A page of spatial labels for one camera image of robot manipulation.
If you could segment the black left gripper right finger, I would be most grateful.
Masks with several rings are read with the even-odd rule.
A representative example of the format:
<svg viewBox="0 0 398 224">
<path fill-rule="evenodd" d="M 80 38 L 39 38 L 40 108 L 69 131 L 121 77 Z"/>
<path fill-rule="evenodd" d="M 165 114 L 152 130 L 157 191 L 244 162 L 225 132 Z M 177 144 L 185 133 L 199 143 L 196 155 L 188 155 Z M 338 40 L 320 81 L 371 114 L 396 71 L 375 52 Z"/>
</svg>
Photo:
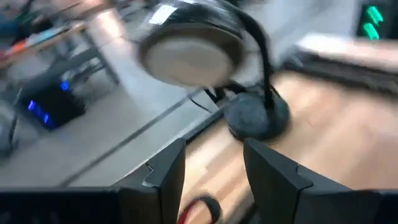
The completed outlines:
<svg viewBox="0 0 398 224">
<path fill-rule="evenodd" d="M 398 189 L 352 190 L 255 139 L 243 156 L 264 224 L 398 224 Z"/>
</svg>

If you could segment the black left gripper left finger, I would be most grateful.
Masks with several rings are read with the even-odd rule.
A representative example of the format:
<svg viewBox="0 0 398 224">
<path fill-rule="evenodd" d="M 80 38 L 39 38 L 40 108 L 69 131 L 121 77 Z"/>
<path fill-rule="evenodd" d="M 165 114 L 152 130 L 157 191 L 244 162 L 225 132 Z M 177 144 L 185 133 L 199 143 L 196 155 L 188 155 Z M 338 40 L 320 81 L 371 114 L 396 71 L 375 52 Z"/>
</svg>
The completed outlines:
<svg viewBox="0 0 398 224">
<path fill-rule="evenodd" d="M 176 139 L 110 186 L 0 188 L 0 224 L 176 224 L 185 148 Z"/>
</svg>

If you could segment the red and black scissors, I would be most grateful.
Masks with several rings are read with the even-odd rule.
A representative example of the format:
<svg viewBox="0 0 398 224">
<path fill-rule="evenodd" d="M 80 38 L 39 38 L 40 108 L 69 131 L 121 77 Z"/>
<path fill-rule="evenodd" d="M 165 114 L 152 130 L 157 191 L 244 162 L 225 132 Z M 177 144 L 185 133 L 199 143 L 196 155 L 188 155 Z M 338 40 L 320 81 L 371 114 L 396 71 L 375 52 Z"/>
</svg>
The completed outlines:
<svg viewBox="0 0 398 224">
<path fill-rule="evenodd" d="M 206 205 L 206 208 L 210 213 L 211 221 L 207 224 L 221 224 L 223 221 L 223 211 L 217 199 L 210 194 L 199 195 L 191 199 L 191 201 L 189 201 L 183 208 L 182 212 L 177 218 L 176 224 L 187 224 L 190 212 L 193 210 L 196 204 L 200 202 L 203 202 Z"/>
</svg>

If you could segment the black computer with blue lights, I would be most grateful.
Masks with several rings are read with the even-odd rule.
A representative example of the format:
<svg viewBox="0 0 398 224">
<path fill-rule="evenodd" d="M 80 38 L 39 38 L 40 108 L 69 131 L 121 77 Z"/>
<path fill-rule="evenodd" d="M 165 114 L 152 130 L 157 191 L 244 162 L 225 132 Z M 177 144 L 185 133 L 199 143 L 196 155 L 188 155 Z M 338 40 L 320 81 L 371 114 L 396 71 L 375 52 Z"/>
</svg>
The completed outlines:
<svg viewBox="0 0 398 224">
<path fill-rule="evenodd" d="M 61 78 L 31 80 L 16 92 L 14 104 L 34 125 L 53 131 L 86 113 L 86 105 L 73 92 L 73 82 Z"/>
</svg>

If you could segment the black desk lamp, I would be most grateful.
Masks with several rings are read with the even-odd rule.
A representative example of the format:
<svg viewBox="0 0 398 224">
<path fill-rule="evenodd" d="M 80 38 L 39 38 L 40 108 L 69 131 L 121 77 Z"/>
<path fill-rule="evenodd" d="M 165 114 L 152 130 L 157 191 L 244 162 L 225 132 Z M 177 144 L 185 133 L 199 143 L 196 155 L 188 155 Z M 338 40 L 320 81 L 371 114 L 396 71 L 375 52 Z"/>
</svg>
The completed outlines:
<svg viewBox="0 0 398 224">
<path fill-rule="evenodd" d="M 142 28 L 136 55 L 150 76 L 171 85 L 237 90 L 224 108 L 235 138 L 263 141 L 285 131 L 290 111 L 271 85 L 268 36 L 249 14 L 225 0 L 163 0 Z M 232 81 L 245 59 L 244 32 L 260 50 L 263 95 Z"/>
</svg>

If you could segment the wooden background table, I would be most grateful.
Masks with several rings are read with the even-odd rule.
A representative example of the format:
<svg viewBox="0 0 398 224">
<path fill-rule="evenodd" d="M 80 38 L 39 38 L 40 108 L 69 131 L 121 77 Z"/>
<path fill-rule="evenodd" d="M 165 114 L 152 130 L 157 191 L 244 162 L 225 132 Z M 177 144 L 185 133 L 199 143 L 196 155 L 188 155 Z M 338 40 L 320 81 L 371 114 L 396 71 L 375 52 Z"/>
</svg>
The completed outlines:
<svg viewBox="0 0 398 224">
<path fill-rule="evenodd" d="M 45 82 L 55 82 L 60 79 L 65 72 L 74 70 L 93 58 L 97 58 L 101 62 L 101 66 L 97 67 L 93 72 L 95 73 L 97 70 L 104 69 L 108 73 L 110 79 L 118 84 L 119 79 L 117 75 L 104 55 L 100 52 L 92 36 L 88 33 L 88 24 L 85 21 L 78 21 L 47 29 L 10 46 L 8 49 L 2 49 L 1 44 L 11 41 L 15 34 L 0 34 L 0 89 L 22 86 L 21 83 L 12 84 L 7 77 L 7 69 L 12 66 L 12 64 L 17 63 L 22 57 L 33 55 L 38 51 L 53 47 L 55 44 L 62 40 L 66 40 L 74 34 L 80 34 L 89 47 L 84 52 L 69 58 L 59 55 L 46 71 L 38 73 L 28 79 L 29 84 L 38 85 L 44 84 Z"/>
</svg>

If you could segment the black device with green lights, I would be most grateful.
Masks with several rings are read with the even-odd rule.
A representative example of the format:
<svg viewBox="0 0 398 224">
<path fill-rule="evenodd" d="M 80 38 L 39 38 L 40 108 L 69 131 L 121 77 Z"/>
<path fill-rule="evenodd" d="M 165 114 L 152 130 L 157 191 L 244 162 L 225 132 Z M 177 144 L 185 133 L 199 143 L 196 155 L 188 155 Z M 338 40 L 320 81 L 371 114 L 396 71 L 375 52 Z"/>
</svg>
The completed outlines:
<svg viewBox="0 0 398 224">
<path fill-rule="evenodd" d="M 361 0 L 356 37 L 398 40 L 398 0 Z"/>
</svg>

